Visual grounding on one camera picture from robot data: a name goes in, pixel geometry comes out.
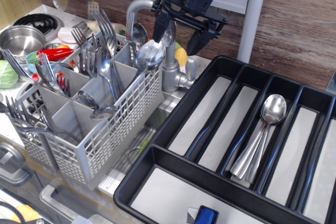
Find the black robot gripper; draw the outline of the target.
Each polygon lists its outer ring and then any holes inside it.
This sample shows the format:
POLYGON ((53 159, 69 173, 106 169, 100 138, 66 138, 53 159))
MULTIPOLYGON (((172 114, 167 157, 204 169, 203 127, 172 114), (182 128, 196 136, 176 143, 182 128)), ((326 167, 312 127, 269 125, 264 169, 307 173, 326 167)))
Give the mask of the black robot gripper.
POLYGON ((221 34, 227 24, 226 18, 210 10, 213 0, 155 0, 151 11, 155 12, 153 39, 159 42, 170 20, 180 22, 195 29, 187 43, 189 56, 196 55, 210 40, 221 34))

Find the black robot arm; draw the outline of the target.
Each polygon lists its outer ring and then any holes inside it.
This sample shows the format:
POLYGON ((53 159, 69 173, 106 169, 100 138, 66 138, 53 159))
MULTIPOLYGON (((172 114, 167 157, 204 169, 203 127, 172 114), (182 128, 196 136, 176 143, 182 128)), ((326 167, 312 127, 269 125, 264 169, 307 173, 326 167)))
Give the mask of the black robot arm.
POLYGON ((155 0, 151 11, 155 12, 152 39, 159 42, 170 21, 179 22, 194 29, 187 43, 187 54, 195 55, 212 39, 218 38, 228 19, 211 10, 213 0, 155 0))

